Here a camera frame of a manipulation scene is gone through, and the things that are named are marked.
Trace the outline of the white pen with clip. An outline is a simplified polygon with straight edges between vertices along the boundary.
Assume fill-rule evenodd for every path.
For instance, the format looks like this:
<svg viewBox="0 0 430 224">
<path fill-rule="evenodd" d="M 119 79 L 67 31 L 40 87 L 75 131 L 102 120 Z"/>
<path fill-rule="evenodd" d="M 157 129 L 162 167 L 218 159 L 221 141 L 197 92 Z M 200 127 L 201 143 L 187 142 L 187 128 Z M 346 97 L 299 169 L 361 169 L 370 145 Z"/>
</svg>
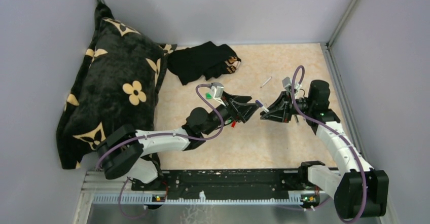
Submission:
<svg viewBox="0 0 430 224">
<path fill-rule="evenodd" d="M 264 105 L 264 104 L 262 104 L 263 106 L 259 106 L 265 113 L 268 113 L 269 112 L 269 109 Z"/>
</svg>

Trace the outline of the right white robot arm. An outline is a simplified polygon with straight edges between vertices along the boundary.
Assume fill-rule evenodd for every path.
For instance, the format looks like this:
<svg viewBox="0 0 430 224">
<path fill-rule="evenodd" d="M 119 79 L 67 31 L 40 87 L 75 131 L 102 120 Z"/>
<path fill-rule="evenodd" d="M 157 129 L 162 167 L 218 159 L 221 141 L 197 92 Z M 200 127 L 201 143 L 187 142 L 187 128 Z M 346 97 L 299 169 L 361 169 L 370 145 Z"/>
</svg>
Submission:
<svg viewBox="0 0 430 224">
<path fill-rule="evenodd" d="M 261 119 L 287 123 L 293 116 L 304 117 L 339 171 L 336 174 L 321 162 L 304 162 L 297 176 L 298 185 L 305 190 L 317 186 L 325 191 L 342 219 L 384 216 L 389 178 L 385 171 L 371 166 L 350 142 L 340 118 L 330 109 L 329 83 L 313 80 L 306 97 L 299 97 L 301 83 L 293 83 L 287 77 L 282 85 L 285 90 L 261 112 Z"/>
</svg>

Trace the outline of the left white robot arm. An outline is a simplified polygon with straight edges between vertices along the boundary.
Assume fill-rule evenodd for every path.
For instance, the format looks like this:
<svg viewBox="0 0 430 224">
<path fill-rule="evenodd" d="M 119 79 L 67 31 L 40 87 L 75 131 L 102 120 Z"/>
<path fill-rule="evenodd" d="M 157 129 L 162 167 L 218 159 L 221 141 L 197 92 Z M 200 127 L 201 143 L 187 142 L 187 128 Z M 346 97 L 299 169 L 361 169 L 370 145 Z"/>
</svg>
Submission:
<svg viewBox="0 0 430 224">
<path fill-rule="evenodd" d="M 96 164 L 108 180 L 127 176 L 144 183 L 150 190 L 162 185 L 162 172 L 153 160 L 145 156 L 166 151 L 190 151 L 220 135 L 229 123 L 245 123 L 260 109 L 252 97 L 224 92 L 221 104 L 208 112 L 202 107 L 193 109 L 184 125 L 173 130 L 144 131 L 123 125 L 109 135 L 96 149 Z"/>
</svg>

